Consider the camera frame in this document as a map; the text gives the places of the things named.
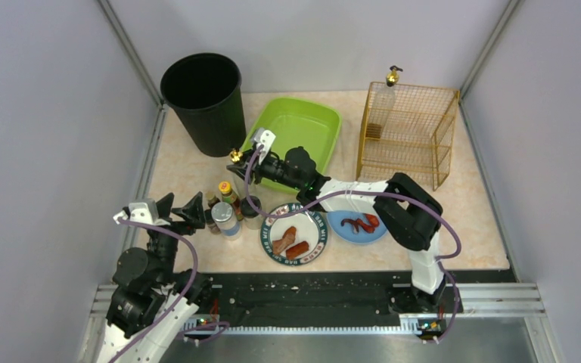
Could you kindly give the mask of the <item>clear glass bottle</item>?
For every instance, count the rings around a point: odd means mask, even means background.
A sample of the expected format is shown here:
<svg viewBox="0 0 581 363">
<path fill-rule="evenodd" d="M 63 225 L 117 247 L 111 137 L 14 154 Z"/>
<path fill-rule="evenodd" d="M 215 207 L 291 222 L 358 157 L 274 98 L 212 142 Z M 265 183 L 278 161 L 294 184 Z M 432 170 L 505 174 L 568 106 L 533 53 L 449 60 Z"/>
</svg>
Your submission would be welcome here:
<svg viewBox="0 0 581 363">
<path fill-rule="evenodd" d="M 226 166 L 226 169 L 233 174 L 233 182 L 231 185 L 241 198 L 246 197 L 246 187 L 248 187 L 251 193 L 254 192 L 254 186 L 252 186 L 254 177 L 251 175 L 248 183 L 244 180 L 247 174 L 247 164 L 252 155 L 252 149 L 246 149 L 244 151 L 233 149 L 229 154 L 231 163 Z"/>
</svg>

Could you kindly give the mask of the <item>yellow cap sauce bottle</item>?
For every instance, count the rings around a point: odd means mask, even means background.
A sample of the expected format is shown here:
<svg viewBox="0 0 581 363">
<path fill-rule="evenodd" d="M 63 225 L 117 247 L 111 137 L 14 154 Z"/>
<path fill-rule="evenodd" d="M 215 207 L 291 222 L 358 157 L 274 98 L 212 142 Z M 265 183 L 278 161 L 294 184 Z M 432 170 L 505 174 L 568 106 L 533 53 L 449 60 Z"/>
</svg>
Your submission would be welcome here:
<svg viewBox="0 0 581 363">
<path fill-rule="evenodd" d="M 222 195 L 222 201 L 230 204 L 235 211 L 237 220 L 242 221 L 244 217 L 241 213 L 241 199 L 231 183 L 229 181 L 221 181 L 218 185 L 218 189 Z"/>
</svg>

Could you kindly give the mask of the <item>glass bottle with brown sauce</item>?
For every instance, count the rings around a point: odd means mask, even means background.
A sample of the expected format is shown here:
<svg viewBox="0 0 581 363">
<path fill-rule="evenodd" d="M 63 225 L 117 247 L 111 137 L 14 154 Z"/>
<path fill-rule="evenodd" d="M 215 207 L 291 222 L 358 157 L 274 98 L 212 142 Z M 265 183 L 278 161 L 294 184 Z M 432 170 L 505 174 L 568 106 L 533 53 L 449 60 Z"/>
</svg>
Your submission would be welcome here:
<svg viewBox="0 0 581 363">
<path fill-rule="evenodd" d="M 385 77 L 385 83 L 376 91 L 374 102 L 368 113 L 368 125 L 365 131 L 366 138 L 380 139 L 382 131 L 387 124 L 389 115 L 396 102 L 395 85 L 399 81 L 399 73 L 403 69 L 393 65 Z"/>
</svg>

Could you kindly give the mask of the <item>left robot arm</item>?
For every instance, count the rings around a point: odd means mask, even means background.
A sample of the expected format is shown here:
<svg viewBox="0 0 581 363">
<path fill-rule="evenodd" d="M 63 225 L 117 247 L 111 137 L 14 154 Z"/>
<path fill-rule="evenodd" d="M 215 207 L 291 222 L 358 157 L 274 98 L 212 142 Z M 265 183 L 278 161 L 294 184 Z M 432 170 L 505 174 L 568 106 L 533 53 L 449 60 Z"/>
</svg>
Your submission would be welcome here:
<svg viewBox="0 0 581 363">
<path fill-rule="evenodd" d="M 203 195 L 196 193 L 184 206 L 174 207 L 174 195 L 159 200 L 135 200 L 113 216 L 118 225 L 146 230 L 146 247 L 130 247 L 117 260 L 105 315 L 98 362 L 159 362 L 179 337 L 184 324 L 210 298 L 211 280 L 192 267 L 175 270 L 180 244 L 206 227 Z"/>
</svg>

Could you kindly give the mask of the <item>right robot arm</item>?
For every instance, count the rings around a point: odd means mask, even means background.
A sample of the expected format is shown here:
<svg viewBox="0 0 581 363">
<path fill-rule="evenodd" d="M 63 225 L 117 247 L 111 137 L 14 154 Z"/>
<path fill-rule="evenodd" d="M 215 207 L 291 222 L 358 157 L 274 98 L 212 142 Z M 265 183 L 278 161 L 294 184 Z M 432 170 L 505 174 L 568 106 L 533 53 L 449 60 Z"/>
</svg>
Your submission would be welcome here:
<svg viewBox="0 0 581 363">
<path fill-rule="evenodd" d="M 233 150 L 230 157 L 227 170 L 246 186 L 266 179 L 294 189 L 302 211 L 358 212 L 376 218 L 409 253 L 415 300 L 424 311 L 438 307 L 446 286 L 437 251 L 439 230 L 448 224 L 441 205 L 412 178 L 397 172 L 386 181 L 338 181 L 320 174 L 303 147 L 291 148 L 280 159 L 255 143 L 244 152 Z"/>
</svg>

